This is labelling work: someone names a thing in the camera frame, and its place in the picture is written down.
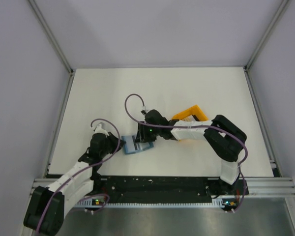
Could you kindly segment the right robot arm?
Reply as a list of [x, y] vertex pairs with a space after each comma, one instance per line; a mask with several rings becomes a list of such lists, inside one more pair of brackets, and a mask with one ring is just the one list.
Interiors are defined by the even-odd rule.
[[204, 140], [209, 143], [221, 161], [220, 190], [227, 195], [237, 190], [239, 176], [238, 157], [247, 140], [246, 134], [223, 115], [212, 120], [200, 121], [163, 117], [157, 110], [144, 111], [145, 120], [138, 123], [135, 143], [154, 142], [157, 137], [165, 140]]

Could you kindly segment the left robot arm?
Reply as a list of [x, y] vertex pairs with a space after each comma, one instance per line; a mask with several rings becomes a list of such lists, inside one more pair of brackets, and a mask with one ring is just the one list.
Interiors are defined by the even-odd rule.
[[90, 146], [67, 173], [46, 187], [34, 189], [23, 225], [46, 236], [56, 235], [69, 211], [86, 194], [101, 191], [97, 171], [103, 159], [118, 152], [125, 143], [111, 132], [93, 134]]

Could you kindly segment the orange plastic card stand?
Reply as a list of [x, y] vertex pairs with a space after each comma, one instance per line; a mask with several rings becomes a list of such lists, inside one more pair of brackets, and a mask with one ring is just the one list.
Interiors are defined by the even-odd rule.
[[[184, 121], [186, 117], [194, 117], [197, 121]], [[176, 140], [203, 140], [206, 128], [193, 128], [199, 125], [211, 125], [212, 121], [207, 118], [198, 105], [194, 105], [172, 117], [172, 120], [179, 119], [174, 126], [184, 126], [185, 128], [173, 128], [171, 134]]]

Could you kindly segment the white credit card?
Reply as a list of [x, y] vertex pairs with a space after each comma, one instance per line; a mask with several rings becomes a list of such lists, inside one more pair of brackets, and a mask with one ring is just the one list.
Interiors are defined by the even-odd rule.
[[134, 143], [135, 152], [145, 151], [149, 147], [149, 143]]

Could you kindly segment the blue leather card holder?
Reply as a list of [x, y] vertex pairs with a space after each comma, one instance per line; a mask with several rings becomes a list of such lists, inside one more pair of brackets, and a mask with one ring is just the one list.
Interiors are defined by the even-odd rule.
[[154, 147], [153, 142], [148, 143], [136, 143], [135, 135], [122, 136], [121, 139], [125, 142], [123, 146], [123, 153], [125, 155], [136, 154], [139, 152], [146, 151]]

